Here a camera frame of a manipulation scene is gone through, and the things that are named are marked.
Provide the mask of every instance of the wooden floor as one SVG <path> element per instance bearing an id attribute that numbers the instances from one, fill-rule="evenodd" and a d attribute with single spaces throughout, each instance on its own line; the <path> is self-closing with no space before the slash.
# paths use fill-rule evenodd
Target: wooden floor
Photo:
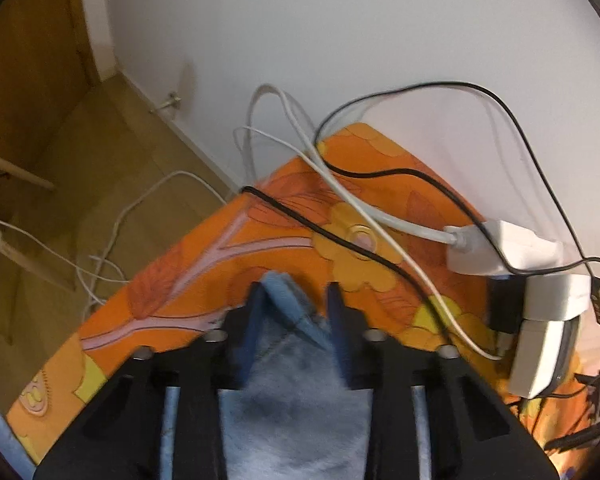
<path id="1" fill-rule="evenodd" d="M 0 181 L 0 204 L 17 211 L 12 221 L 54 250 L 88 266 L 88 254 L 106 245 L 115 217 L 145 189 L 174 170 L 202 176 L 221 195 L 228 189 L 199 158 L 116 76 L 93 89 L 58 131 L 32 168 L 58 185 L 55 192 Z M 219 207 L 199 183 L 175 177 L 133 210 L 110 259 L 132 277 Z M 86 294 L 74 270 L 21 235 L 7 241 L 76 284 L 71 294 L 0 256 L 0 410 L 69 334 L 80 325 Z M 116 286 L 97 292 L 105 297 Z"/>

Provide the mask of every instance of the white charger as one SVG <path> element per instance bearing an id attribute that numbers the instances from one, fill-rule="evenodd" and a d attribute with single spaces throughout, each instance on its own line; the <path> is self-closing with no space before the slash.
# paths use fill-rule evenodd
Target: white charger
<path id="1" fill-rule="evenodd" d="M 542 269 L 560 264 L 564 247 L 545 240 L 531 229 L 490 220 L 482 224 L 511 266 Z M 475 225 L 445 227 L 457 237 L 447 246 L 446 264 L 453 272 L 477 276 L 510 274 L 500 257 Z M 588 274 L 560 272 L 530 276 L 526 280 L 523 322 L 509 378 L 509 392 L 527 399 L 546 389 L 556 371 L 565 322 L 582 314 L 590 305 Z"/>
<path id="2" fill-rule="evenodd" d="M 524 321 L 509 377 L 509 393 L 532 399 L 552 382 L 565 323 L 590 305 L 591 277 L 560 272 L 526 280 Z"/>
<path id="3" fill-rule="evenodd" d="M 507 261 L 517 269 L 553 267 L 562 257 L 563 246 L 560 242 L 545 240 L 531 229 L 503 220 L 489 220 L 482 225 Z M 509 274 L 496 251 L 475 225 L 446 226 L 445 231 L 454 233 L 458 239 L 456 244 L 448 245 L 446 249 L 446 266 L 449 270 L 476 276 Z"/>

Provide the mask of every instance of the white cable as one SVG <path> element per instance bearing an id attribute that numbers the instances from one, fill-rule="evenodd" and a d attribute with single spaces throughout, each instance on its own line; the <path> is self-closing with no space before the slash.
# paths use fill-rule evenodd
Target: white cable
<path id="1" fill-rule="evenodd" d="M 174 176 L 178 176 L 178 175 L 189 176 L 189 177 L 193 178 L 194 180 L 198 181 L 200 184 L 202 184 L 204 187 L 206 187 L 206 189 L 209 190 L 213 194 L 213 196 L 215 196 L 223 205 L 226 204 L 226 200 L 224 198 L 222 198 L 222 196 L 211 186 L 211 184 L 209 184 L 208 182 L 206 182 L 205 180 L 203 180 L 196 174 L 190 173 L 189 171 L 183 171 L 183 170 L 174 171 L 173 173 L 168 174 L 167 176 L 163 177 L 158 182 L 153 184 L 149 189 L 147 189 L 144 193 L 142 193 L 142 195 L 140 195 L 136 200 L 134 200 L 131 204 L 127 205 L 120 212 L 118 217 L 116 218 L 116 221 L 114 222 L 113 228 L 111 230 L 111 236 L 109 237 L 109 243 L 107 244 L 105 249 L 102 251 L 102 254 L 97 256 L 97 264 L 96 264 L 96 268 L 94 270 L 94 274 L 92 274 L 90 272 L 88 273 L 92 276 L 92 279 L 91 279 L 91 283 L 85 289 L 90 298 L 87 300 L 87 303 L 84 307 L 84 313 L 83 313 L 84 318 L 87 317 L 89 310 L 93 306 L 93 303 L 90 303 L 90 301 L 91 300 L 94 300 L 97 302 L 100 301 L 100 298 L 98 298 L 94 293 L 94 290 L 95 290 L 96 284 L 98 283 L 98 280 L 103 280 L 105 282 L 109 281 L 109 280 L 106 280 L 105 278 L 101 278 L 100 273 L 102 272 L 102 266 L 104 265 L 104 262 L 108 261 L 107 257 L 109 256 L 110 252 L 113 250 L 113 246 L 116 243 L 116 239 L 118 238 L 118 233 L 120 232 L 120 225 L 122 224 L 122 221 L 125 219 L 126 215 L 128 215 L 131 210 L 135 209 L 145 198 L 147 198 L 149 195 L 151 195 L 151 193 L 153 193 L 156 189 L 158 189 L 162 184 L 164 184 L 168 180 L 171 180 Z"/>
<path id="2" fill-rule="evenodd" d="M 84 290 L 86 291 L 86 293 L 88 295 L 88 300 L 87 300 L 87 303 L 86 303 L 86 306 L 85 306 L 85 309 L 84 309 L 84 312 L 83 312 L 83 318 L 85 318 L 86 314 L 88 314 L 89 310 L 91 309 L 91 307 L 94 304 L 97 303 L 97 304 L 102 305 L 102 304 L 106 303 L 106 300 L 103 300 L 102 298 L 99 298 L 94 293 L 94 288 L 95 288 L 95 285 L 97 284 L 98 280 L 102 280 L 103 282 L 108 282 L 108 283 L 128 283 L 128 280 L 126 279 L 125 273 L 122 271 L 122 269 L 120 269 L 120 267 L 117 266 L 112 261 L 107 260 L 107 257 L 109 256 L 109 253 L 111 252 L 111 250 L 113 249 L 113 246 L 116 243 L 116 239 L 118 238 L 118 232 L 120 231 L 120 225 L 122 224 L 122 221 L 125 219 L 125 216 L 131 210 L 133 210 L 134 208 L 136 208 L 136 206 L 138 206 L 139 203 L 141 203 L 151 193 L 153 193 L 156 189 L 158 189 L 162 184 L 164 184 L 165 182 L 167 182 L 168 180 L 170 180 L 174 176 L 178 176 L 178 175 L 188 176 L 188 177 L 193 178 L 194 180 L 197 180 L 207 190 L 209 190 L 223 205 L 226 204 L 226 200 L 211 186 L 211 184 L 209 184 L 208 182 L 206 182 L 205 180 L 203 180 L 201 177 L 197 176 L 196 174 L 190 173 L 189 171 L 183 171 L 183 170 L 173 171 L 173 173 L 168 174 L 167 176 L 163 177 L 158 182 L 156 182 L 155 184 L 153 184 L 149 189 L 147 189 L 144 193 L 142 193 L 142 195 L 139 196 L 138 199 L 136 199 L 134 202 L 132 202 L 131 204 L 129 204 L 128 206 L 126 206 L 120 212 L 120 214 L 116 218 L 116 221 L 113 224 L 113 229 L 112 229 L 112 232 L 111 232 L 109 243 L 107 244 L 107 247 L 104 249 L 103 254 L 101 256 L 96 256 L 94 254 L 90 254 L 89 255 L 89 258 L 91 260 L 96 261 L 96 269 L 95 269 L 94 272 L 91 272 L 90 270 L 83 269 L 82 267 L 80 267 L 79 265 L 75 264 L 74 262 L 72 262 L 68 258 L 65 258 L 64 256 L 62 256 L 62 254 L 59 254 L 59 253 L 55 252 L 48 245 L 44 244 L 43 242 L 41 242 L 40 240 L 38 240 L 34 235 L 32 235 L 31 233 L 25 231 L 24 229 L 16 227 L 15 225 L 12 225 L 12 224 L 10 224 L 8 222 L 5 222 L 3 220 L 0 220 L 0 225 L 2 225 L 4 227 L 8 227 L 9 229 L 13 229 L 14 231 L 17 231 L 17 232 L 25 235 L 27 238 L 30 238 L 35 243 L 37 243 L 40 247 L 42 247 L 43 249 L 47 250 L 49 253 L 53 254 L 53 256 L 55 256 L 56 258 L 59 258 L 60 260 L 64 261 L 66 264 L 69 264 L 70 266 L 72 266 L 75 269 L 76 275 L 78 277 L 78 280 L 80 281 L 80 284 L 82 285 L 82 287 L 84 288 Z M 115 269 L 116 272 L 118 272 L 118 274 L 120 275 L 120 277 L 122 279 L 120 279 L 120 280 L 114 280 L 114 279 L 111 279 L 111 278 L 104 278 L 103 276 L 100 276 L 100 273 L 102 272 L 102 267 L 104 265 L 108 265 L 108 266 L 113 267 L 113 269 Z M 91 283 L 89 285 L 84 281 L 83 274 L 91 276 Z"/>
<path id="3" fill-rule="evenodd" d="M 236 128 L 233 131 L 234 144 L 236 145 L 236 147 L 238 148 L 238 151 L 240 153 L 242 153 L 243 148 L 240 146 L 240 143 L 238 142 L 237 133 L 241 130 L 256 132 L 255 128 L 252 128 L 251 126 L 241 126 L 239 128 Z M 285 142 L 284 144 L 287 148 L 294 150 L 294 152 L 301 153 L 300 150 L 298 150 L 298 148 L 296 148 L 292 144 L 289 144 L 288 142 Z M 373 218 L 378 220 L 381 224 L 384 224 L 388 227 L 396 229 L 397 231 L 407 233 L 410 235 L 414 235 L 414 236 L 417 236 L 418 238 L 432 240 L 433 242 L 439 242 L 441 244 L 455 245 L 456 241 L 458 240 L 458 237 L 455 233 L 447 233 L 444 231 L 438 231 L 437 229 L 432 229 L 429 227 L 424 227 L 424 226 L 421 226 L 418 224 L 414 224 L 412 222 L 407 222 L 406 220 L 402 220 L 401 218 L 396 218 L 395 216 L 389 215 L 389 213 L 385 213 L 384 211 L 378 209 L 377 207 L 374 207 L 371 204 L 368 204 L 368 203 L 360 200 L 358 197 L 356 197 L 354 195 L 351 195 L 351 197 L 352 197 L 352 200 L 355 200 L 361 208 L 363 208 L 367 213 L 369 213 Z"/>
<path id="4" fill-rule="evenodd" d="M 296 115 L 291 106 L 291 102 L 289 102 L 290 96 L 277 86 L 274 86 L 272 84 L 263 84 L 256 89 L 256 91 L 253 93 L 253 96 L 251 97 L 251 103 L 247 117 L 247 125 L 244 128 L 248 134 L 247 136 L 245 136 L 242 148 L 240 148 L 237 143 L 234 131 L 234 142 L 236 143 L 236 146 L 238 146 L 238 150 L 240 151 L 243 162 L 245 164 L 245 171 L 250 176 L 250 178 L 252 178 L 252 182 L 255 181 L 255 168 L 253 167 L 253 152 L 250 136 L 251 115 L 253 113 L 255 103 L 261 96 L 267 93 L 277 95 L 280 99 L 286 118 L 289 120 L 294 130 L 296 131 L 296 134 L 298 134 L 298 137 L 300 137 L 302 143 L 305 145 L 311 160 L 314 161 L 314 163 L 320 166 L 321 168 L 324 168 L 326 171 L 329 171 L 329 173 L 331 174 L 331 171 L 325 166 L 322 157 L 315 149 L 315 146 L 312 143 L 311 139 L 309 139 L 309 137 L 305 134 L 304 128 L 300 125 L 298 118 L 296 118 Z M 453 233 L 438 231 L 436 229 L 424 227 L 418 224 L 414 224 L 412 222 L 407 222 L 406 220 L 397 218 L 393 215 L 389 215 L 389 213 L 385 213 L 384 211 L 381 211 L 365 202 L 362 202 L 362 200 L 356 197 L 354 197 L 354 200 L 356 200 L 358 202 L 358 205 L 360 205 L 360 207 L 363 207 L 366 210 L 366 212 L 369 213 L 369 215 L 371 215 L 374 219 L 393 229 L 396 229 L 403 233 L 417 236 L 418 238 L 424 238 L 427 240 L 432 240 L 433 242 L 439 242 L 452 246 L 458 242 L 458 237 Z"/>
<path id="5" fill-rule="evenodd" d="M 275 136 L 272 136 L 270 134 L 267 134 L 267 133 L 265 133 L 265 132 L 263 132 L 261 130 L 258 130 L 256 128 L 253 128 L 253 127 L 250 127 L 250 126 L 243 126 L 242 128 L 237 128 L 237 129 L 238 130 L 239 129 L 249 130 L 249 131 L 251 131 L 253 133 L 256 133 L 256 134 L 259 134 L 259 135 L 261 135 L 263 137 L 267 137 L 267 139 L 270 139 L 270 140 L 273 140 L 274 142 L 282 144 L 283 146 L 286 146 L 289 149 L 291 149 L 294 152 L 296 152 L 298 154 L 298 156 L 300 156 L 302 158 L 302 160 L 304 160 L 305 163 L 307 163 L 309 165 L 309 167 L 313 168 L 314 171 L 316 171 L 318 174 L 320 174 L 320 176 L 323 177 L 323 179 L 327 182 L 327 184 L 329 184 L 331 186 L 331 189 L 333 189 L 334 192 L 336 192 L 336 194 L 339 197 L 341 197 L 341 199 L 343 199 L 345 202 L 349 203 L 349 205 L 351 205 L 359 213 L 359 215 L 362 216 L 362 218 L 365 219 L 365 221 L 368 222 L 368 224 L 382 238 L 384 238 L 384 240 L 398 254 L 400 254 L 400 256 L 414 270 L 414 272 L 416 272 L 416 274 L 425 283 L 425 285 L 427 285 L 427 288 L 431 291 L 431 293 L 433 294 L 433 297 L 438 302 L 438 305 L 440 306 L 440 309 L 442 309 L 442 311 L 445 313 L 447 319 L 449 320 L 449 323 L 454 328 L 454 330 L 456 331 L 456 333 L 462 338 L 462 340 L 467 345 L 469 345 L 477 354 L 480 354 L 482 357 L 485 357 L 485 358 L 490 359 L 492 361 L 498 361 L 498 360 L 501 359 L 500 356 L 492 355 L 492 354 L 489 354 L 488 352 L 485 352 L 482 348 L 480 348 L 467 335 L 467 333 L 462 329 L 462 327 L 458 324 L 458 322 L 454 318 L 453 314 L 451 313 L 451 310 L 446 305 L 445 301 L 442 299 L 442 295 L 440 294 L 440 292 L 436 288 L 435 284 L 431 281 L 431 279 L 429 278 L 429 276 L 427 275 L 427 273 L 424 270 L 422 270 L 422 268 L 416 263 L 416 261 L 409 256 L 409 254 L 400 246 L 400 244 L 398 244 L 398 242 L 396 242 L 394 240 L 393 237 L 391 237 L 382 227 L 380 227 L 380 225 L 376 222 L 376 220 L 374 220 L 371 217 L 371 215 L 363 207 L 360 207 L 360 204 L 359 204 L 359 201 L 357 200 L 357 198 L 354 197 L 333 176 L 333 174 L 329 172 L 329 170 L 328 170 L 328 168 L 326 166 L 322 165 L 322 167 L 320 167 L 318 164 L 315 164 L 314 161 L 312 161 L 311 159 L 309 159 L 308 156 L 306 156 L 301 150 L 299 150 L 298 148 L 296 148 L 295 146 L 293 146 L 291 143 L 286 142 L 285 140 L 279 139 L 279 138 L 277 138 Z M 302 131 L 301 128 L 300 128 L 300 131 L 298 131 L 298 134 L 299 134 L 300 137 L 306 136 L 304 134 L 304 132 Z"/>
<path id="6" fill-rule="evenodd" d="M 84 272 L 85 274 L 88 274 L 89 276 L 95 276 L 95 274 L 93 274 L 92 272 L 89 272 L 86 269 L 83 269 L 82 267 L 77 266 L 76 264 L 74 264 L 71 260 L 65 258 L 64 256 L 62 256 L 62 254 L 58 254 L 56 253 L 51 247 L 49 247 L 48 245 L 42 243 L 40 240 L 38 240 L 34 235 L 32 235 L 31 233 L 26 232 L 24 229 L 20 229 L 19 227 L 16 227 L 15 225 L 12 225 L 8 222 L 5 222 L 3 220 L 0 220 L 0 225 L 8 227 L 9 229 L 13 229 L 14 231 L 17 231 L 23 235 L 25 235 L 27 238 L 30 238 L 31 240 L 33 240 L 35 243 L 37 243 L 40 247 L 42 247 L 43 249 L 49 251 L 51 254 L 53 254 L 53 256 L 55 256 L 56 258 L 60 258 L 62 261 L 64 261 L 66 264 L 71 265 L 74 269 L 80 270 L 80 272 Z M 128 283 L 127 280 L 112 280 L 110 278 L 100 278 L 101 280 L 103 280 L 104 282 L 111 282 L 111 283 Z"/>
<path id="7" fill-rule="evenodd" d="M 96 262 L 101 261 L 102 258 L 99 258 L 97 256 L 95 256 L 94 254 L 90 254 L 89 255 L 89 259 L 90 260 L 94 260 Z M 107 264 L 108 266 L 113 267 L 117 272 L 118 275 L 120 276 L 121 279 L 126 280 L 126 276 L 125 273 L 122 271 L 122 269 L 120 269 L 119 266 L 117 266 L 115 263 L 113 263 L 110 260 L 102 260 L 103 263 Z M 87 283 L 84 281 L 84 278 L 82 277 L 82 272 L 78 269 L 75 269 L 75 275 L 78 278 L 78 281 L 80 282 L 80 284 L 82 285 L 82 288 L 87 292 L 87 294 L 89 295 L 89 297 L 91 298 L 89 307 L 91 308 L 93 305 L 95 304 L 99 304 L 99 305 L 104 305 L 105 303 L 107 303 L 106 300 L 103 300 L 102 298 L 99 298 L 98 296 L 96 296 L 92 290 L 89 289 L 89 286 L 87 285 Z"/>

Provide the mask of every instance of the pink branch print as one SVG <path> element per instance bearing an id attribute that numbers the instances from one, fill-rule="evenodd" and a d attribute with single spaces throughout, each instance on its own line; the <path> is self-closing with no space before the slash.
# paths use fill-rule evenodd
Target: pink branch print
<path id="1" fill-rule="evenodd" d="M 207 332 L 213 328 L 217 328 L 224 319 L 224 314 L 229 310 L 226 307 L 222 310 L 216 310 L 210 314 L 203 314 L 190 317 L 158 317 L 151 316 L 146 319 L 134 319 L 130 322 L 119 326 L 104 334 L 99 334 L 92 337 L 86 337 L 80 341 L 82 349 L 94 350 L 102 348 L 111 343 L 128 336 L 133 332 L 140 330 L 151 330 L 155 328 L 174 328 L 180 330 L 193 330 L 194 332 Z"/>
<path id="2" fill-rule="evenodd" d="M 227 230 L 221 235 L 221 237 L 219 237 L 218 240 L 208 247 L 202 256 L 191 267 L 189 267 L 187 272 L 185 272 L 176 280 L 173 288 L 171 289 L 167 303 L 175 300 L 194 280 L 200 277 L 201 274 L 211 269 L 213 266 L 226 260 L 230 260 L 235 256 L 252 254 L 272 249 L 310 249 L 312 247 L 311 238 L 305 237 L 273 238 L 271 240 L 256 240 L 254 242 L 246 242 L 228 247 L 225 246 L 225 243 L 227 243 L 231 237 L 243 226 L 246 219 L 247 215 L 245 213 L 238 215 L 234 222 L 232 222 Z"/>

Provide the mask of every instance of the orange floral fabric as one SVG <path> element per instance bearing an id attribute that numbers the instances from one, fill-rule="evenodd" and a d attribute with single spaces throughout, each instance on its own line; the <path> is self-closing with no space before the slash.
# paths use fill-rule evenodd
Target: orange floral fabric
<path id="1" fill-rule="evenodd" d="M 319 148 L 328 161 L 351 171 L 407 167 L 437 177 L 367 124 L 348 126 Z M 436 229 L 467 224 L 446 197 L 415 178 L 338 179 L 365 202 L 399 218 Z M 326 230 L 410 270 L 302 160 L 285 164 L 262 189 Z M 478 344 L 492 348 L 494 335 L 484 324 L 484 278 L 450 272 L 441 244 L 392 235 L 436 283 L 462 328 Z M 434 350 L 442 343 L 427 309 L 404 280 L 256 197 L 243 195 L 149 264 L 58 350 L 11 407 L 7 419 L 15 436 L 38 463 L 137 346 L 165 351 L 187 345 L 221 323 L 228 309 L 241 305 L 251 282 L 270 269 L 291 275 L 322 312 L 326 285 L 338 281 L 347 304 L 363 310 L 370 325 L 415 348 Z M 456 343 L 465 359 L 507 399 L 510 361 L 495 363 L 476 355 L 460 340 Z M 571 383 L 563 388 L 574 389 Z M 576 397 L 568 404 L 569 413 L 564 413 L 563 404 L 548 403 L 537 424 L 536 439 L 542 442 L 560 436 L 573 424 L 573 413 L 584 408 L 584 399 Z M 534 414 L 528 409 L 522 421 L 529 426 L 532 420 Z M 560 455 L 554 463 L 564 470 L 579 460 L 568 457 Z"/>

